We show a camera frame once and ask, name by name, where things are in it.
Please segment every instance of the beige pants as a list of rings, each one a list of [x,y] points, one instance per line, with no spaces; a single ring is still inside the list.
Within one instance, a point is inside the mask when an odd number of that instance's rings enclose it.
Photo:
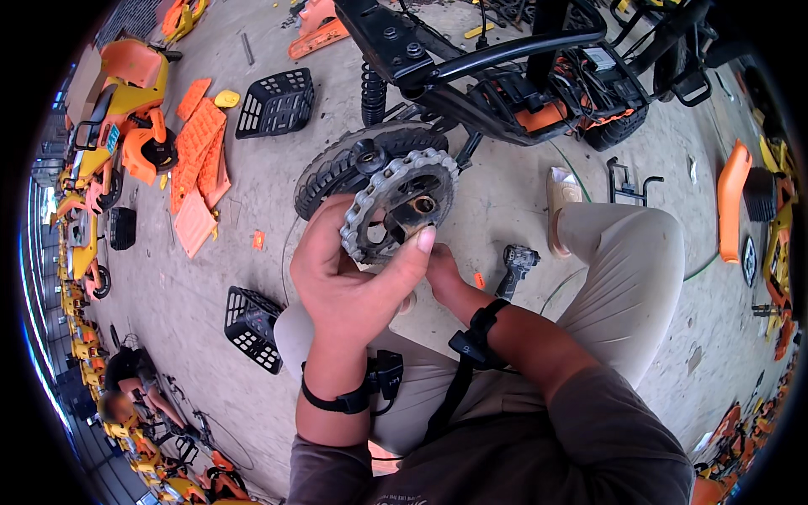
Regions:
[[[679,222],[654,208],[624,204],[567,204],[558,218],[561,244],[589,266],[581,291],[558,325],[601,363],[636,387],[654,359],[673,318],[684,278],[684,239]],[[286,309],[275,324],[284,366],[296,380],[309,353],[314,325],[301,304]],[[371,440],[406,455],[427,431],[443,403],[457,361],[385,330],[368,347],[398,352],[404,377],[393,408],[373,418]],[[381,395],[371,406],[380,410]],[[452,422],[501,412],[545,408],[524,377],[476,372]]]

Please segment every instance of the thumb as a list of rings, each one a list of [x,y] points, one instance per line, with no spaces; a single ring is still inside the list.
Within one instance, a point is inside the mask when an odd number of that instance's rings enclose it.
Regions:
[[[435,226],[430,225],[410,237],[398,248],[384,270],[368,282],[379,301],[398,304],[426,275],[436,233]]]

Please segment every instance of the black basket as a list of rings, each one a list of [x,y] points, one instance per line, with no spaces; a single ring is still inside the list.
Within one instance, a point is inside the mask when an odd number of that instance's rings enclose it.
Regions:
[[[130,208],[115,207],[109,211],[109,246],[127,250],[135,245],[137,213]]]
[[[314,84],[307,68],[259,79],[247,89],[236,138],[275,137],[303,129],[313,105]]]
[[[281,311],[255,291],[230,286],[227,292],[225,337],[272,374],[280,372],[283,363],[272,333]]]

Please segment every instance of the bolt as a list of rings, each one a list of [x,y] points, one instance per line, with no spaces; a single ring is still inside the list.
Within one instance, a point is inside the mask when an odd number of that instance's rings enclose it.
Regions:
[[[423,48],[418,42],[410,42],[406,45],[406,55],[409,58],[420,58],[423,56]]]

